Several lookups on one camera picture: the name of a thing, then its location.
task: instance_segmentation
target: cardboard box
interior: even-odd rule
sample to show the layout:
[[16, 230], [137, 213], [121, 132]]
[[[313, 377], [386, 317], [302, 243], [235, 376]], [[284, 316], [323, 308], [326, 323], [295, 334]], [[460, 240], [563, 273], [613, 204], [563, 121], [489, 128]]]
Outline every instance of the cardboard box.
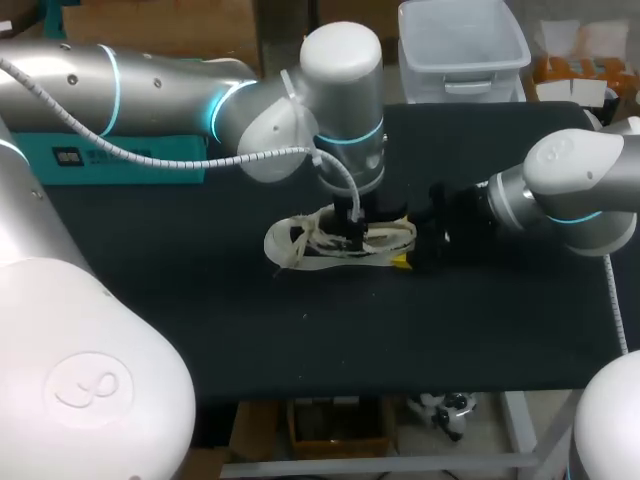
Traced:
[[320, 25], [356, 22], [373, 30], [382, 43], [385, 64], [398, 61], [398, 7], [403, 0], [318, 0]]
[[0, 1], [0, 22], [6, 27], [0, 31], [0, 38], [11, 38], [36, 23], [38, 10], [38, 0]]
[[620, 104], [613, 115], [611, 123], [625, 120], [629, 117], [640, 117], [640, 90], [628, 88], [620, 97]]
[[261, 72], [253, 0], [156, 0], [64, 7], [69, 40], [182, 58], [233, 57]]
[[[369, 409], [358, 410], [356, 413], [356, 409], [361, 409], [360, 404], [345, 406], [331, 402], [319, 404], [287, 402], [287, 425], [295, 457], [301, 460], [384, 457], [395, 438], [396, 421], [393, 401], [390, 398], [382, 398], [375, 403], [369, 401], [368, 407]], [[333, 414], [333, 409], [345, 408], [344, 415], [358, 419], [366, 416], [367, 426], [372, 427], [376, 434], [366, 438], [326, 438], [322, 440], [299, 437], [301, 427], [297, 421], [300, 418], [299, 415], [304, 413], [302, 409], [311, 413], [306, 418], [313, 418], [316, 428], [322, 428], [319, 425], [326, 421], [323, 415], [326, 413], [326, 409], [332, 409], [331, 413]]]
[[256, 8], [260, 39], [265, 42], [299, 40], [302, 43], [309, 33], [307, 0], [257, 0]]
[[229, 446], [190, 450], [178, 480], [218, 480], [225, 463], [271, 460], [279, 412], [278, 402], [239, 403]]
[[31, 25], [24, 32], [19, 33], [14, 38], [26, 39], [26, 38], [42, 38], [44, 37], [44, 20]]

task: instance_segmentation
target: black cable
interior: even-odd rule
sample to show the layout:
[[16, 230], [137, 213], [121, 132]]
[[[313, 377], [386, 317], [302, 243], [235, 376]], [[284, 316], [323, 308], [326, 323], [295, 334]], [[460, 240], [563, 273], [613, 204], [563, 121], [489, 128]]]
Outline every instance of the black cable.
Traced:
[[451, 473], [449, 470], [443, 470], [442, 473], [444, 473], [445, 475], [447, 475], [448, 477], [451, 477], [453, 480], [460, 480], [460, 477], [454, 475], [453, 473]]

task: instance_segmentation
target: logo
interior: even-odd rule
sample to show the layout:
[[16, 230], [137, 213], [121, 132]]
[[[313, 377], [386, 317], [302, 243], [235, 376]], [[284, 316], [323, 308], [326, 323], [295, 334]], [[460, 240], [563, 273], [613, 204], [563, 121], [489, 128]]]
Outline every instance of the logo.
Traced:
[[53, 156], [61, 167], [82, 167], [82, 155], [80, 150], [74, 147], [53, 147]]
[[127, 367], [103, 353], [79, 353], [56, 365], [47, 378], [49, 414], [73, 428], [99, 428], [127, 414], [133, 380]]

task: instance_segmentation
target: white cable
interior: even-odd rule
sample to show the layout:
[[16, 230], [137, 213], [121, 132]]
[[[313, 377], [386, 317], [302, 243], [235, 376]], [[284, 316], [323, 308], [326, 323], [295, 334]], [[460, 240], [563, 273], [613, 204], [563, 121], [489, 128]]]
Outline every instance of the white cable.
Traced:
[[607, 275], [607, 286], [609, 287], [611, 310], [613, 311], [613, 321], [616, 324], [620, 350], [622, 350], [623, 355], [626, 355], [629, 353], [629, 347], [627, 346], [627, 337], [624, 333], [624, 324], [622, 323], [622, 314], [620, 313], [620, 304], [618, 303], [618, 291], [616, 289], [616, 278], [613, 274], [613, 264], [611, 263], [611, 257], [609, 255], [605, 255], [603, 260], [604, 271]]
[[[205, 168], [218, 168], [228, 167], [231, 165], [240, 165], [242, 163], [256, 162], [259, 160], [264, 160], [272, 157], [280, 157], [283, 155], [312, 153], [311, 149], [308, 147], [287, 147], [277, 150], [267, 150], [265, 152], [259, 153], [249, 153], [244, 155], [236, 155], [233, 157], [201, 160], [196, 162], [161, 160], [158, 158], [138, 155], [117, 147], [110, 142], [107, 142], [105, 139], [99, 137], [94, 132], [89, 130], [82, 123], [76, 120], [69, 112], [67, 112], [57, 101], [55, 101], [51, 97], [51, 95], [49, 95], [40, 85], [34, 82], [29, 75], [24, 73], [9, 60], [0, 58], [0, 70], [5, 72], [10, 77], [14, 78], [20, 85], [29, 90], [29, 92], [31, 92], [31, 94], [33, 94], [37, 99], [45, 103], [56, 114], [56, 116], [60, 118], [60, 120], [67, 124], [72, 130], [75, 130], [78, 135], [85, 138], [102, 150], [115, 155], [116, 157], [122, 158], [123, 160], [126, 160], [128, 162], [137, 163], [139, 165], [175, 170], [200, 170]], [[340, 160], [338, 160], [336, 157], [323, 150], [317, 150], [317, 153], [323, 160], [333, 165], [347, 182], [347, 186], [349, 187], [349, 191], [351, 193], [351, 198], [353, 201], [351, 220], [353, 222], [357, 222], [360, 217], [360, 196], [358, 195], [358, 187], [356, 186], [355, 180], [349, 173], [349, 170], [347, 170], [342, 162], [340, 162]]]

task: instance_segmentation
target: blue led ring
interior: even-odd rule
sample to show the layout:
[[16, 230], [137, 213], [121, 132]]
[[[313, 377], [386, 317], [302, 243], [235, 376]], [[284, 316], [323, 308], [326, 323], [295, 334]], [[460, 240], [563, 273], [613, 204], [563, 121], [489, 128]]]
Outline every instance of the blue led ring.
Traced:
[[220, 114], [222, 105], [224, 104], [224, 102], [229, 100], [231, 95], [236, 93], [238, 90], [244, 87], [248, 87], [249, 85], [253, 85], [254, 83], [258, 83], [258, 82], [256, 80], [247, 80], [246, 82], [236, 83], [233, 87], [227, 90], [227, 92], [222, 96], [222, 98], [220, 98], [218, 103], [216, 103], [216, 106], [213, 109], [213, 114], [211, 115], [211, 133], [213, 134], [213, 137], [218, 141], [218, 143], [222, 143], [222, 142], [220, 142], [220, 139], [218, 138], [218, 133], [216, 132], [216, 120], [218, 119], [218, 115]]
[[553, 217], [549, 217], [549, 220], [551, 220], [552, 222], [560, 223], [562, 225], [575, 225], [576, 223], [588, 222], [589, 220], [596, 218], [601, 213], [602, 212], [595, 212], [595, 213], [592, 213], [591, 215], [587, 215], [586, 217], [574, 218], [572, 220], [561, 220], [559, 218], [553, 218]]
[[111, 130], [113, 130], [113, 126], [116, 124], [118, 114], [120, 113], [120, 70], [118, 69], [118, 63], [116, 62], [116, 55], [114, 51], [105, 45], [98, 46], [105, 52], [107, 52], [107, 56], [109, 57], [109, 61], [111, 62], [111, 66], [113, 67], [113, 77], [116, 84], [116, 94], [113, 101], [113, 112], [111, 112], [111, 120], [109, 120], [109, 124], [107, 125], [107, 128], [104, 129], [104, 132], [100, 134], [101, 137], [104, 137], [105, 135], [108, 135]]
[[383, 119], [380, 119], [380, 123], [376, 126], [376, 128], [374, 128], [373, 130], [371, 130], [369, 133], [358, 137], [358, 138], [353, 138], [351, 140], [337, 140], [335, 138], [329, 138], [329, 137], [324, 137], [322, 135], [317, 135], [317, 137], [327, 143], [332, 143], [334, 145], [354, 145], [356, 143], [360, 143], [360, 142], [364, 142], [365, 140], [367, 140], [368, 138], [371, 138], [372, 136], [374, 136], [376, 133], [378, 133], [378, 130], [380, 130], [382, 128], [382, 122], [384, 121]]

